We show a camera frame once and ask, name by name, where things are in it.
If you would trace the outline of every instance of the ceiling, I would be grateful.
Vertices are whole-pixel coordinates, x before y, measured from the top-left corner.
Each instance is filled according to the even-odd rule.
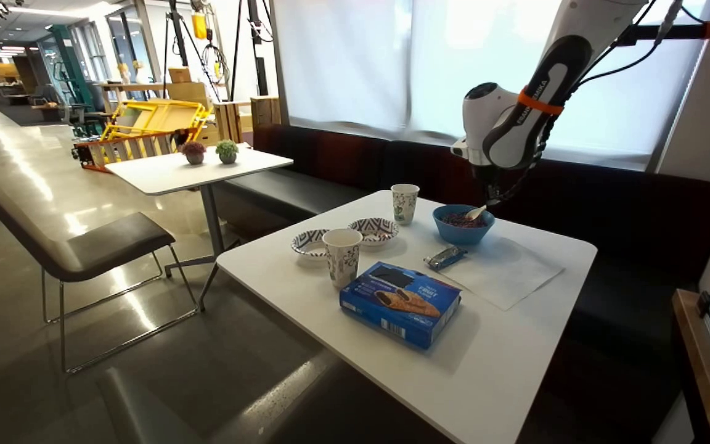
[[[15,0],[6,3],[11,16],[0,17],[0,48],[23,48],[47,38],[49,24],[71,24],[87,19],[92,16],[89,7],[101,0],[26,0],[21,7]]]

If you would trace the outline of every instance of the paper cup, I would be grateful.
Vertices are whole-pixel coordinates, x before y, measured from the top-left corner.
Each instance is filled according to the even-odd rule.
[[[330,281],[340,292],[357,277],[364,234],[355,230],[329,230],[323,234],[323,245],[325,245]]]
[[[420,199],[420,185],[412,182],[397,182],[389,187],[392,206],[396,206],[396,220],[402,227],[410,227],[414,220],[414,202]]]

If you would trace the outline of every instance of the blue box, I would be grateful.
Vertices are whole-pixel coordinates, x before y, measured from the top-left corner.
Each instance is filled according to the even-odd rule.
[[[429,351],[462,296],[456,286],[422,271],[377,261],[340,292],[340,309]]]

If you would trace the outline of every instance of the black leather couch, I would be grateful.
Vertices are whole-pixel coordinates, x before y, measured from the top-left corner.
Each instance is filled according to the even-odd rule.
[[[258,146],[297,165],[217,191],[228,227],[246,239],[404,181],[433,199],[486,202],[470,165],[440,146],[312,129]],[[671,296],[698,288],[710,257],[710,182],[542,160],[494,213],[600,247],[542,393],[620,441],[648,441],[680,389]]]

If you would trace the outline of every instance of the yellow machine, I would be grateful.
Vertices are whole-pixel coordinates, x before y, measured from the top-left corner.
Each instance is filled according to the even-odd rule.
[[[108,164],[152,159],[177,151],[177,138],[198,140],[208,108],[198,102],[127,102],[105,134],[95,140],[80,140],[74,153],[87,170],[106,170]]]

